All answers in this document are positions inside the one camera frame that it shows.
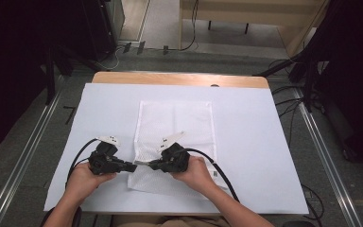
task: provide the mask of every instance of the hand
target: hand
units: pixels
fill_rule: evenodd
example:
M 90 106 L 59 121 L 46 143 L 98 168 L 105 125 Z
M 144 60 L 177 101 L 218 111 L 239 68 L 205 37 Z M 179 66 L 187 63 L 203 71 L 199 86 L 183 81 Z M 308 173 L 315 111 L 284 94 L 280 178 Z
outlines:
M 81 205 L 100 184 L 116 177 L 116 173 L 94 175 L 89 163 L 78 164 L 70 175 L 63 196 Z
M 185 172 L 171 173 L 174 179 L 186 183 L 192 189 L 204 194 L 206 189 L 216 186 L 202 157 L 190 156 Z

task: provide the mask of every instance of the table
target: table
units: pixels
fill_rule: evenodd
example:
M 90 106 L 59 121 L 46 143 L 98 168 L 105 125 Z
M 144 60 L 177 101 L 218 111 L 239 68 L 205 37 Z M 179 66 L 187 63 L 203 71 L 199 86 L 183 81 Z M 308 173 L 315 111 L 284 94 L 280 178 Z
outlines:
M 328 0 L 199 0 L 197 20 L 278 26 L 289 57 L 301 49 L 312 27 L 323 20 Z M 179 48 L 182 20 L 191 20 L 196 0 L 180 0 Z
M 220 87 L 209 87 L 213 84 Z M 218 163 L 241 202 L 261 214 L 308 212 L 264 78 L 142 72 L 99 72 L 93 83 L 86 84 L 44 210 L 56 205 L 64 190 L 66 174 L 63 173 L 77 151 L 93 136 L 116 136 L 122 143 L 116 156 L 122 160 L 133 159 L 132 141 L 142 99 L 212 101 Z M 130 190 L 128 174 L 122 172 L 113 181 L 101 185 L 82 204 L 83 211 L 134 215 L 219 214 L 209 201 Z

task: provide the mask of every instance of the wooden table edge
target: wooden table edge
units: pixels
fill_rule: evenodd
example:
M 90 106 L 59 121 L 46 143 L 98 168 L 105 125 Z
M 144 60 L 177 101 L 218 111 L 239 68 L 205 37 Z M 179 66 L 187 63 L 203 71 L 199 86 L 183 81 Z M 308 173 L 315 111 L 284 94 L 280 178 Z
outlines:
M 97 72 L 92 83 L 269 88 L 267 79 L 263 77 L 194 73 Z

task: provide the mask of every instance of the person's right hand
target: person's right hand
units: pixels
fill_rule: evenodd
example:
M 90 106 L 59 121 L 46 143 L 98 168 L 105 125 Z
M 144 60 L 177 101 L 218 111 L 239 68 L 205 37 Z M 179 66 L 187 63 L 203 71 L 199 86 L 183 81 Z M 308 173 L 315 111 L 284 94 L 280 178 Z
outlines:
M 187 170 L 180 173 L 171 173 L 171 175 L 174 179 L 186 183 L 201 194 L 204 194 L 205 189 L 216 186 L 202 157 L 191 155 L 188 160 Z

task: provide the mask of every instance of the person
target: person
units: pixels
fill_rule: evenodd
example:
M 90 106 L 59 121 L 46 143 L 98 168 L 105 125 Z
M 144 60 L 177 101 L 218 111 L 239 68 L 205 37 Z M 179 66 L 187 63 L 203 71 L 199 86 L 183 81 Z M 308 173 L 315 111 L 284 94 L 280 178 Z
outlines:
M 189 187 L 208 198 L 229 222 L 230 226 L 273 226 L 266 219 L 254 213 L 219 188 L 212 180 L 202 157 L 191 155 L 185 172 L 171 174 L 174 179 L 186 183 Z M 100 184 L 113 179 L 115 176 L 115 173 L 96 176 L 89 169 L 88 163 L 78 164 L 70 176 L 63 196 L 46 220 L 44 227 L 72 226 L 73 216 L 85 198 L 90 196 Z

